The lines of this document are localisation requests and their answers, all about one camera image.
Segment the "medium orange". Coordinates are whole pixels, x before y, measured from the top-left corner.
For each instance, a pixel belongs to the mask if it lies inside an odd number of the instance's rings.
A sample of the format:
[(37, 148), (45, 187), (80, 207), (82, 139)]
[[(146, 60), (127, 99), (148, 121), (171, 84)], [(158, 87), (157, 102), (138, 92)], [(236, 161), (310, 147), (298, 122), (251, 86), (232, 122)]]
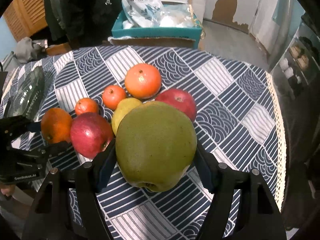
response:
[(48, 144), (61, 141), (71, 142), (73, 119), (69, 113), (60, 108), (51, 108), (42, 117), (41, 133)]

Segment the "red apple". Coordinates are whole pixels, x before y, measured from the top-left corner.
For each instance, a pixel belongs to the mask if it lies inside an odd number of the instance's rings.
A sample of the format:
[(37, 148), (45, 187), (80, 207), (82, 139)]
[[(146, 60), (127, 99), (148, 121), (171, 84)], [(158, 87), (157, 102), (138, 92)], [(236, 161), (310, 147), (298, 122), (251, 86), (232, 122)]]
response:
[(171, 88), (158, 94), (155, 98), (156, 101), (167, 103), (172, 107), (182, 111), (189, 119), (194, 122), (197, 115), (197, 108), (194, 98), (188, 92)]
[(94, 159), (114, 139), (111, 125), (97, 113), (82, 113), (71, 126), (71, 142), (77, 153)]

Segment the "small tangerine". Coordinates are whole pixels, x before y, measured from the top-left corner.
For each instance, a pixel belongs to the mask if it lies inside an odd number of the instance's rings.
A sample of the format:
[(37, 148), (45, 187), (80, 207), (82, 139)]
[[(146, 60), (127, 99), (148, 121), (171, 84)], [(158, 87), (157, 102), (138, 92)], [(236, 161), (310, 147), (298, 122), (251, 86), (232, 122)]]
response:
[(107, 86), (102, 94), (102, 100), (104, 105), (113, 111), (117, 108), (118, 103), (120, 103), (121, 100), (125, 98), (125, 90), (118, 85)]
[(98, 104), (91, 98), (79, 99), (74, 107), (76, 115), (83, 113), (99, 113)]

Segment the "yellow-green pear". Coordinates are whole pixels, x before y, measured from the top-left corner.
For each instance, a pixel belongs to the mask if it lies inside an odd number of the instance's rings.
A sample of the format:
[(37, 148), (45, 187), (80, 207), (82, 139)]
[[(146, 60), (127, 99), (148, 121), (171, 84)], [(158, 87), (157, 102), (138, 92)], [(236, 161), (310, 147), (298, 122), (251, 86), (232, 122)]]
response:
[(117, 130), (120, 122), (123, 120), (125, 115), (134, 108), (142, 105), (143, 103), (136, 98), (125, 98), (118, 103), (116, 110), (114, 111), (111, 119), (111, 126), (114, 135), (117, 135)]
[(159, 101), (130, 111), (116, 134), (117, 163), (126, 181), (152, 192), (175, 187), (191, 165), (197, 137), (191, 120)]

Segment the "large orange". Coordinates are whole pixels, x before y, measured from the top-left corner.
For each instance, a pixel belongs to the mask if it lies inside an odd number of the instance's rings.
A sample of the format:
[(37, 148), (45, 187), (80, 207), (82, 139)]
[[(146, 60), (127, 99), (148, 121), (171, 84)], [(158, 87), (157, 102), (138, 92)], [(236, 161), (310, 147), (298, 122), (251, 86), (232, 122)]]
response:
[(160, 91), (162, 77), (155, 66), (139, 63), (127, 71), (124, 84), (133, 97), (149, 99)]

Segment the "dark glass ribbed plate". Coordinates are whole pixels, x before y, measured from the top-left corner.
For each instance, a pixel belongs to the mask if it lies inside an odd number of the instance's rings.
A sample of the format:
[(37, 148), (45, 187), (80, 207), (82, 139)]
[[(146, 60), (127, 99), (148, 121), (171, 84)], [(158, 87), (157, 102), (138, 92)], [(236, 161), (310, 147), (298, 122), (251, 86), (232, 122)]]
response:
[(22, 115), (29, 120), (34, 120), (43, 99), (44, 87), (44, 71), (42, 66), (37, 66), (28, 74), (17, 93), (8, 101), (4, 116)]

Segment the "grey clothes pile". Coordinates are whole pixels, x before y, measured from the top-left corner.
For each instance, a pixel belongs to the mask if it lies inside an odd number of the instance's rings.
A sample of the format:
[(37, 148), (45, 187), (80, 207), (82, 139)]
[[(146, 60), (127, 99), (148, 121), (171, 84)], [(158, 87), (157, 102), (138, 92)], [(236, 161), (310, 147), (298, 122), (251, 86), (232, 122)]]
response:
[(38, 61), (46, 57), (48, 40), (32, 40), (29, 37), (21, 39), (15, 48), (14, 55), (17, 61), (25, 64), (31, 61)]

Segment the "blue white patterned tablecloth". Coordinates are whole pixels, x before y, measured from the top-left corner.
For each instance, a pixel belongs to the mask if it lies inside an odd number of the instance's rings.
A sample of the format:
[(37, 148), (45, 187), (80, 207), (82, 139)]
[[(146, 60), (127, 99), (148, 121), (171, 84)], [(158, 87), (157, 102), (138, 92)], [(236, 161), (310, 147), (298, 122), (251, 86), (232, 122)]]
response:
[[(285, 187), (285, 133), (270, 74), (249, 63), (223, 59), (195, 49), (97, 46), (19, 66), (1, 101), (18, 92), (27, 76), (42, 67), (44, 97), (35, 115), (60, 107), (74, 114), (80, 98), (102, 102), (108, 85), (124, 85), (127, 71), (138, 63), (155, 66), (162, 90), (179, 88), (195, 100), (195, 131), (206, 151), (239, 171), (257, 169), (276, 204)], [(98, 194), (106, 224), (115, 239), (194, 239), (209, 210), (212, 195), (194, 167), (169, 192), (149, 193), (131, 187), (119, 168)]]

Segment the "wooden drawer box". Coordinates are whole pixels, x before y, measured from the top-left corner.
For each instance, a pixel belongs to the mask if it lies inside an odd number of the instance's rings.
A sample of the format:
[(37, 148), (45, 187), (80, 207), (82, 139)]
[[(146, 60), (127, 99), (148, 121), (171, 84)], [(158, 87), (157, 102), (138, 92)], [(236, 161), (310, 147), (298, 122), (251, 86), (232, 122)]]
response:
[(46, 54), (49, 56), (56, 56), (56, 55), (61, 55), (65, 54), (71, 51), (71, 46), (69, 43), (63, 43), (63, 44), (55, 44), (51, 45), (46, 49)]

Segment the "wooden louvered wardrobe door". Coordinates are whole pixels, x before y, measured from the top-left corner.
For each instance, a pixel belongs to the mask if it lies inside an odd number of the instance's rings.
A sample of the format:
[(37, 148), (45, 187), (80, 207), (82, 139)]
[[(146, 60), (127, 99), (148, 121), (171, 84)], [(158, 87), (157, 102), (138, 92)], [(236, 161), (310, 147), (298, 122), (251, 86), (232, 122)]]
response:
[(44, 0), (13, 0), (4, 12), (4, 19), (16, 41), (48, 26)]

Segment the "brown cardboard box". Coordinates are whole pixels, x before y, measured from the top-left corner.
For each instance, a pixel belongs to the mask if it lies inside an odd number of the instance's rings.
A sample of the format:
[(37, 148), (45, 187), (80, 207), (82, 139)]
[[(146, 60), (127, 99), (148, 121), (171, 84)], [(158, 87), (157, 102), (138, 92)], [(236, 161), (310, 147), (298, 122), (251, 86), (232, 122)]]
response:
[(150, 46), (150, 47), (182, 47), (198, 48), (196, 41), (187, 38), (176, 37), (145, 37), (133, 38), (129, 36), (114, 38), (108, 37), (108, 42), (114, 46)]

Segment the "black hanging coat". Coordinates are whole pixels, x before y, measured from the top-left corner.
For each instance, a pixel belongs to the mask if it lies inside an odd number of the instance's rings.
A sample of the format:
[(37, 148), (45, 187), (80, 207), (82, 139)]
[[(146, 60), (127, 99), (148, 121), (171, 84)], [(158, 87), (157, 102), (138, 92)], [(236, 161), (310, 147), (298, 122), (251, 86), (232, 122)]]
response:
[(121, 0), (44, 0), (44, 10), (48, 43), (78, 49), (107, 43), (122, 5)]

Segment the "shoe rack with shoes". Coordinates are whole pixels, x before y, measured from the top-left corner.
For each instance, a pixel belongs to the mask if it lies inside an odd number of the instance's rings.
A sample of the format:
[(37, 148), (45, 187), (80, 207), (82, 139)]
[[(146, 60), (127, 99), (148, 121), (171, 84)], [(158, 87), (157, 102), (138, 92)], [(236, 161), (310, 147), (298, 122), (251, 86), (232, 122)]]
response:
[(302, 21), (272, 69), (280, 94), (295, 99), (319, 74), (319, 37)]

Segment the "white rice bag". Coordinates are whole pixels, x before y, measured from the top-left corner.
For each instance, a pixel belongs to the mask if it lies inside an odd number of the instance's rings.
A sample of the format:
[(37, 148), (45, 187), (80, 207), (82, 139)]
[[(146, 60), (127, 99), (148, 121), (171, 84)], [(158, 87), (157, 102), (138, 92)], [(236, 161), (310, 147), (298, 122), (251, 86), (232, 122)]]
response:
[(161, 0), (121, 0), (127, 20), (137, 27), (153, 28), (159, 26), (161, 11), (164, 10)]

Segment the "teal storage box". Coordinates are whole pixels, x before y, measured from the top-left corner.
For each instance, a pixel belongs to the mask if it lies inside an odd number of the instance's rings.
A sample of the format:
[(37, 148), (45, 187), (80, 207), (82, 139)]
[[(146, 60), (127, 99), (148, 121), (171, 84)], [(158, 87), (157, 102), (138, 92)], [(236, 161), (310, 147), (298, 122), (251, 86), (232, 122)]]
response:
[(196, 26), (193, 28), (163, 28), (160, 26), (153, 28), (142, 28), (132, 25), (122, 11), (112, 28), (112, 37), (121, 38), (125, 36), (133, 38), (145, 37), (176, 37), (187, 38), (196, 41), (199, 45), (200, 39), (204, 36), (203, 26), (199, 19), (196, 17)]

